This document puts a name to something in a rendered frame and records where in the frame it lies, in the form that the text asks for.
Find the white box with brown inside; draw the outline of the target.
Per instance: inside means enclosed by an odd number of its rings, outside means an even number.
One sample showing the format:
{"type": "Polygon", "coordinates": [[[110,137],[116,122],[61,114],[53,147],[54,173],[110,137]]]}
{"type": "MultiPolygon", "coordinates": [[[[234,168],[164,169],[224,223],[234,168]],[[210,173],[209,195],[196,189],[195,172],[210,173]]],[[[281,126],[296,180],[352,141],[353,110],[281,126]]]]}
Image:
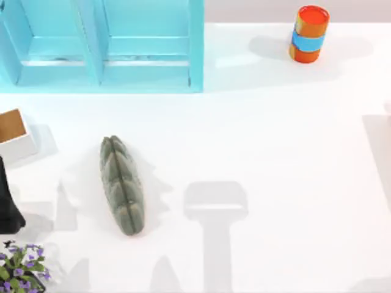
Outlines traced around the white box with brown inside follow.
{"type": "Polygon", "coordinates": [[[0,113],[0,156],[12,164],[38,153],[34,135],[19,108],[0,113]]]}

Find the grey-green ridged bread loaf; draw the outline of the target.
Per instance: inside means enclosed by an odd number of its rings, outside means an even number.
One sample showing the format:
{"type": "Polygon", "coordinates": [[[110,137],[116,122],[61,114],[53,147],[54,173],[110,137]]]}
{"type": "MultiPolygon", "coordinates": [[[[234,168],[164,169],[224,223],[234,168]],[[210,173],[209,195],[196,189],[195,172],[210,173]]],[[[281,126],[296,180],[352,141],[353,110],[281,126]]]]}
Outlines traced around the grey-green ridged bread loaf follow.
{"type": "Polygon", "coordinates": [[[104,194],[121,232],[139,234],[145,226],[144,191],[136,163],[118,136],[103,138],[100,172],[104,194]]]}

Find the orange and blue can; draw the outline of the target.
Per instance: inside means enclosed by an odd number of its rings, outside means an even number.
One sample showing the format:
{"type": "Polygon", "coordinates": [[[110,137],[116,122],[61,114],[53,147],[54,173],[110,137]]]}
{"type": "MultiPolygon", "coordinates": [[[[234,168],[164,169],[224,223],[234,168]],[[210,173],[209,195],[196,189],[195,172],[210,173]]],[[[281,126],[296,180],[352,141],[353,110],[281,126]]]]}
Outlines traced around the orange and blue can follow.
{"type": "Polygon", "coordinates": [[[294,61],[313,63],[319,58],[329,20],[329,12],[317,5],[298,10],[289,48],[294,61]]]}

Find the light blue rack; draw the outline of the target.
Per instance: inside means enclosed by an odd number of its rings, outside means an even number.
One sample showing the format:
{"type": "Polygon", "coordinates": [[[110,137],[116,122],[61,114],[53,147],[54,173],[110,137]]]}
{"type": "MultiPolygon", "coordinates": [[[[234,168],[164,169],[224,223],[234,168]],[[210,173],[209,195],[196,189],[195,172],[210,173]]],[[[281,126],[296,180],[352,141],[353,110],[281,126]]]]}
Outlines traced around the light blue rack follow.
{"type": "Polygon", "coordinates": [[[0,93],[203,90],[205,0],[0,0],[0,93]]]}

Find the purple flower plant pot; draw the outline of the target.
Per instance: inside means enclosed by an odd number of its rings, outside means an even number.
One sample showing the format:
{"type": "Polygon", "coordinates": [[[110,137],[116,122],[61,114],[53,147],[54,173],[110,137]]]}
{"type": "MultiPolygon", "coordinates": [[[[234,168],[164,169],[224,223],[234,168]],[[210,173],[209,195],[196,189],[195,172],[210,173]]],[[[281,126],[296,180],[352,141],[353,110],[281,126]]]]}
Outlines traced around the purple flower plant pot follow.
{"type": "Polygon", "coordinates": [[[44,248],[5,241],[0,249],[0,293],[45,293],[44,281],[51,279],[43,264],[44,248]]]}

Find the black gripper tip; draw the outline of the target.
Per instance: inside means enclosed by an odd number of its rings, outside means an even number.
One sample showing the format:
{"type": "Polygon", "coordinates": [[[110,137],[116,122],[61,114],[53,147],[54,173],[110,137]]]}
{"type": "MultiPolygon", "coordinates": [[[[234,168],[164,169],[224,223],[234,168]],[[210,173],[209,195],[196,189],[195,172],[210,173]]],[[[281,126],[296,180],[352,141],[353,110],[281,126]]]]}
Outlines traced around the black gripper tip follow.
{"type": "Polygon", "coordinates": [[[26,220],[10,193],[4,161],[0,156],[0,234],[16,234],[26,226],[26,220]]]}

